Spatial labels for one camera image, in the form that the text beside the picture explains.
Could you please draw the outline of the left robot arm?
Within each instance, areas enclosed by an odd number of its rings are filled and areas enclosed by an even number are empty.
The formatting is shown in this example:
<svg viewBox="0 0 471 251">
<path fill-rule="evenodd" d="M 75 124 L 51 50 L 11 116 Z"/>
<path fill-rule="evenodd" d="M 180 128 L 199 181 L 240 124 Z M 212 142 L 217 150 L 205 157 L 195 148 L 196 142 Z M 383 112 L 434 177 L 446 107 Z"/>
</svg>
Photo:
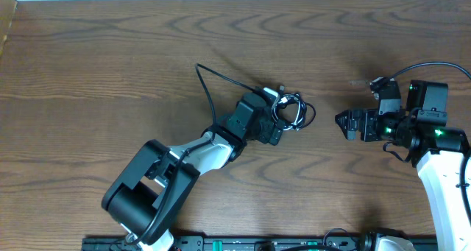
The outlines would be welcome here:
<svg viewBox="0 0 471 251">
<path fill-rule="evenodd" d="M 197 180 L 234 161 L 248 141 L 277 145 L 284 125 L 267 108 L 236 110 L 187 144 L 147 141 L 106 191 L 102 208 L 128 230 L 126 245 L 167 250 L 169 228 Z"/>
</svg>

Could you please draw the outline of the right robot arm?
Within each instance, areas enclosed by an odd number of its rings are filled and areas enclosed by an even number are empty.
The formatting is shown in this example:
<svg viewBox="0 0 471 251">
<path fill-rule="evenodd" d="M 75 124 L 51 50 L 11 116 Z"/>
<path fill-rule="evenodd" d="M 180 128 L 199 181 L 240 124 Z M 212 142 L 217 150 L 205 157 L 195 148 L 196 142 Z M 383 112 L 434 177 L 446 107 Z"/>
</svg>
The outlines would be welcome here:
<svg viewBox="0 0 471 251">
<path fill-rule="evenodd" d="M 447 126 L 448 86 L 412 80 L 406 105 L 399 85 L 379 77 L 370 84 L 373 109 L 345 110 L 335 117 L 347 140 L 400 146 L 424 185 L 439 250 L 470 249 L 470 143 L 463 130 Z"/>
</svg>

